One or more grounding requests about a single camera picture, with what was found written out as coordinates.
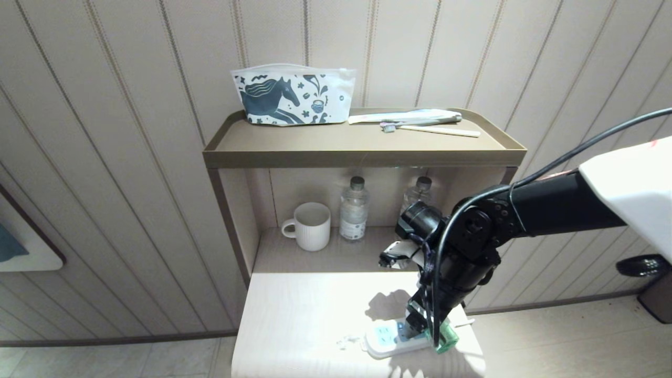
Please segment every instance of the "floor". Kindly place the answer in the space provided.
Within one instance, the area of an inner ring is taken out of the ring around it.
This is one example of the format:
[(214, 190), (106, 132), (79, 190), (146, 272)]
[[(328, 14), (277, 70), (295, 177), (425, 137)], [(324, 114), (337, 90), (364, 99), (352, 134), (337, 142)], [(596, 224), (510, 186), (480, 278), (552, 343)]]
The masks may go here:
[[(672, 377), (672, 325), (634, 297), (474, 316), (488, 378)], [(225, 378), (235, 338), (0, 348), (0, 378)]]

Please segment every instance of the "zipper pouch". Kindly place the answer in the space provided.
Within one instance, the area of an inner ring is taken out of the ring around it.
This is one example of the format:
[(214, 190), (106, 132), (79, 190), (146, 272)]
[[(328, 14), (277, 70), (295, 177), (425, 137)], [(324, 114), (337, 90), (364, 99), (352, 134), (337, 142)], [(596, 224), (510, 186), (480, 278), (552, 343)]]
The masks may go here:
[(350, 113), (354, 69), (272, 64), (233, 70), (231, 76), (253, 124), (340, 123)]

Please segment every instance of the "plastic water bottle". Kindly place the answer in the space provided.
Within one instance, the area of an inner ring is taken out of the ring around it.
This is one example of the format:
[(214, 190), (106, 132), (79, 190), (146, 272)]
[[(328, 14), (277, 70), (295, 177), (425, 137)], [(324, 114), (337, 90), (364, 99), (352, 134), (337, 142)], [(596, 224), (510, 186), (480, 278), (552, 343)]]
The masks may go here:
[(422, 201), (426, 204), (433, 205), (433, 197), (429, 189), (431, 188), (431, 178), (421, 176), (418, 177), (418, 180), (415, 182), (415, 186), (411, 186), (404, 193), (404, 201), (401, 203), (401, 209), (399, 209), (399, 215), (403, 214), (404, 211), (411, 206), (412, 204)]
[(350, 187), (341, 195), (341, 226), (339, 233), (346, 240), (360, 240), (366, 230), (369, 217), (369, 191), (364, 188), (364, 179), (355, 176)]

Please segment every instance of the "bottle cap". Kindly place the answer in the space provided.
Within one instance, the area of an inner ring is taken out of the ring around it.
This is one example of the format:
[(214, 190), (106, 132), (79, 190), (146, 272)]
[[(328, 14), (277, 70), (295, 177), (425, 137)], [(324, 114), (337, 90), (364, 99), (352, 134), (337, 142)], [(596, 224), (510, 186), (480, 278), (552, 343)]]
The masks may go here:
[(359, 176), (354, 176), (350, 179), (350, 188), (352, 190), (363, 190), (364, 189), (364, 178)]
[(418, 187), (418, 189), (427, 191), (431, 188), (431, 178), (420, 176), (415, 182), (415, 185)]

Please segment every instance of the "striped wallpaper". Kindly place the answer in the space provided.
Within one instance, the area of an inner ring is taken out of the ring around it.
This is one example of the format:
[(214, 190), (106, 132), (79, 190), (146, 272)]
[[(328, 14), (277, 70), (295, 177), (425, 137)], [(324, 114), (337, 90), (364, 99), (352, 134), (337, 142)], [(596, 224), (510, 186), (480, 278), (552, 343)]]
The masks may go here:
[[(517, 178), (672, 104), (672, 0), (0, 2), (0, 184), (66, 255), (0, 274), (0, 341), (221, 332), (245, 300), (200, 151), (241, 106), (228, 71), (358, 70), (354, 106), (484, 114)], [(563, 169), (672, 134), (651, 120)], [(471, 310), (636, 289), (629, 228), (519, 239)]]

